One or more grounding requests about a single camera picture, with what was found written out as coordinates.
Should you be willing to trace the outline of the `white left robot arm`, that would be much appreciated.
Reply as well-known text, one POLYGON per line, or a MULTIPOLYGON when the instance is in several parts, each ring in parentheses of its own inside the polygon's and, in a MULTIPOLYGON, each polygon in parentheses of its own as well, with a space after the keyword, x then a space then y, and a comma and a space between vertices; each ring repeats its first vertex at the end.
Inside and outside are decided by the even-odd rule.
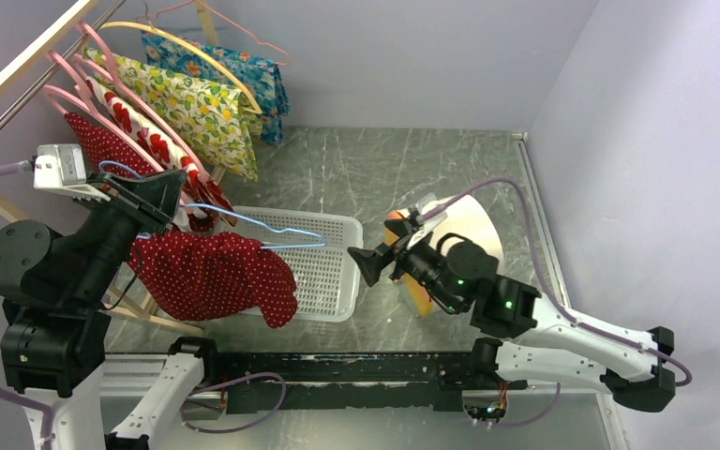
POLYGON ((33 219, 0 230, 7 319, 0 398, 24 408, 36 448, 150 449, 196 388, 220 381, 214 341, 180 337, 136 409, 104 429, 100 388, 111 319, 102 300, 137 236, 170 228, 185 181, 180 170, 140 179, 93 174, 82 199, 89 214, 75 233, 33 219))

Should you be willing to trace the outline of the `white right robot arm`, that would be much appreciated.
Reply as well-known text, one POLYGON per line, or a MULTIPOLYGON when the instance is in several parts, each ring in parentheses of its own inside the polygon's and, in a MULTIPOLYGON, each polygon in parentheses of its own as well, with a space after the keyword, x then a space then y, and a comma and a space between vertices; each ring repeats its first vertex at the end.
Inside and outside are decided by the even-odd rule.
POLYGON ((498 272, 498 258, 454 232, 430 244, 415 239, 412 218, 388 219, 396 235, 373 249, 348 247, 367 285, 384 268, 391 277, 412 278, 441 310, 467 312, 481 331, 470 353, 468 373, 478 387, 544 381, 612 395, 645 413, 663 411, 676 395, 667 368, 674 334, 665 327, 638 331, 574 312, 531 285, 498 272))

